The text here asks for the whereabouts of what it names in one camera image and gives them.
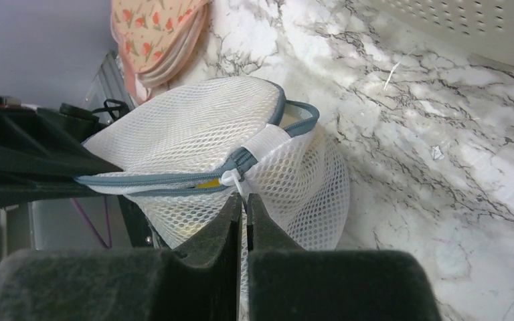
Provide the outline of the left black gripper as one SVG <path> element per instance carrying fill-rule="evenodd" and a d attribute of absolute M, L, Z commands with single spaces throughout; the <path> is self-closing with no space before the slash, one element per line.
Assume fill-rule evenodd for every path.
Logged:
<path fill-rule="evenodd" d="M 79 142 L 130 112 L 126 102 L 106 99 L 103 107 L 85 110 L 62 103 L 58 110 L 22 104 L 0 96 L 0 172 L 81 177 L 121 172 L 118 166 L 92 154 Z M 0 183 L 0 208 L 47 199 L 97 197 L 101 193 L 70 182 Z"/>

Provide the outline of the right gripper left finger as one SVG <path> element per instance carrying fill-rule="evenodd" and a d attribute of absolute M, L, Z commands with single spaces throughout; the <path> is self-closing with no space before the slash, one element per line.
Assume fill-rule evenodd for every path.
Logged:
<path fill-rule="evenodd" d="M 242 198 L 176 249 L 23 250 L 0 263 L 0 320 L 237 320 Z"/>

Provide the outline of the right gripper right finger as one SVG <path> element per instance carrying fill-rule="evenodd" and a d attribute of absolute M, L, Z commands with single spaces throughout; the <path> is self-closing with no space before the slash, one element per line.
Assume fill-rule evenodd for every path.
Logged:
<path fill-rule="evenodd" d="M 251 320 L 439 320 L 425 271 L 392 250 L 307 251 L 250 194 Z"/>

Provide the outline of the yellow bra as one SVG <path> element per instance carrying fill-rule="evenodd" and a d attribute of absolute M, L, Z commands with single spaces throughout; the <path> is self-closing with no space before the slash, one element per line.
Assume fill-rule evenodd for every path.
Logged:
<path fill-rule="evenodd" d="M 212 179 L 208 182 L 204 182 L 204 183 L 194 186 L 194 189 L 210 189 L 210 188 L 220 187 L 220 186 L 221 186 L 221 184 L 220 184 L 219 179 Z"/>

